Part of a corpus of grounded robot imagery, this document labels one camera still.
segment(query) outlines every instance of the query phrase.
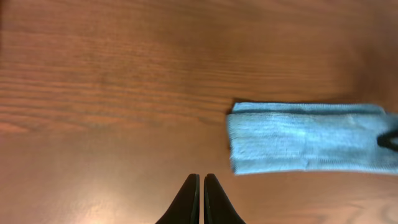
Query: black object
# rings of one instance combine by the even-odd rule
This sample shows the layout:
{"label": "black object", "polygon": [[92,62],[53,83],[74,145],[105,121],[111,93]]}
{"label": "black object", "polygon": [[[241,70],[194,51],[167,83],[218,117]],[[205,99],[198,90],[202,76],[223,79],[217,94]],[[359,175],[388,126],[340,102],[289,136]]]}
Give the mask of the black object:
{"label": "black object", "polygon": [[394,139],[398,140],[398,130],[391,131],[391,132],[380,135],[377,138],[377,144],[381,147],[386,147],[393,151],[398,152],[398,144],[396,144],[392,141]]}
{"label": "black object", "polygon": [[[216,175],[205,177],[205,224],[245,224],[236,213]],[[156,224],[199,223],[199,175],[190,174],[169,209]]]}

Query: table surface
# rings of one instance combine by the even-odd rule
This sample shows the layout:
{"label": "table surface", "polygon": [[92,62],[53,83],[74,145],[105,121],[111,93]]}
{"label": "table surface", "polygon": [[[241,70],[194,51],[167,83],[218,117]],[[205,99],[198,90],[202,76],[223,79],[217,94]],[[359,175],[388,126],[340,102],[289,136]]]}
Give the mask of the table surface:
{"label": "table surface", "polygon": [[398,223],[398,177],[234,176],[225,128],[245,100],[398,112],[398,1],[2,0],[0,12],[1,223],[154,223],[190,173],[215,173],[247,223]]}

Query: wood grain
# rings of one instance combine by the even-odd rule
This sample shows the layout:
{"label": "wood grain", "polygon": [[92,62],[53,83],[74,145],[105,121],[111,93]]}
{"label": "wood grain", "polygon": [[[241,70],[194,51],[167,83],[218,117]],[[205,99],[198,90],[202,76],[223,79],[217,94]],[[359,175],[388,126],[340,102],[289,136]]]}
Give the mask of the wood grain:
{"label": "wood grain", "polygon": [[248,223],[398,223],[397,177],[234,177],[235,99],[398,112],[398,1],[0,1],[1,223],[154,223],[214,172]]}

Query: microfiber towel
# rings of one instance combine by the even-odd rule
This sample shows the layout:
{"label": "microfiber towel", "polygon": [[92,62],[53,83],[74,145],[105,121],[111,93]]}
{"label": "microfiber towel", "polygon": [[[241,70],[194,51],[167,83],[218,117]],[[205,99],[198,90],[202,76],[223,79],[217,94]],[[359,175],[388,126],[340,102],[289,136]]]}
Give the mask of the microfiber towel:
{"label": "microfiber towel", "polygon": [[398,116],[377,105],[236,103],[227,117],[235,174],[339,170],[398,174],[377,138]]}

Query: light blue cloth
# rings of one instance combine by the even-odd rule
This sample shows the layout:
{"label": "light blue cloth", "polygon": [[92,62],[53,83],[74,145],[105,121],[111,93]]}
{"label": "light blue cloth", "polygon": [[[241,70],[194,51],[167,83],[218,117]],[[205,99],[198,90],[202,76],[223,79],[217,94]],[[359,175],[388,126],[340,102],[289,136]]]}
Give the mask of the light blue cloth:
{"label": "light blue cloth", "polygon": [[377,145],[378,136],[398,129],[398,116],[380,106],[236,103],[227,124],[235,174],[398,174],[398,152]]}

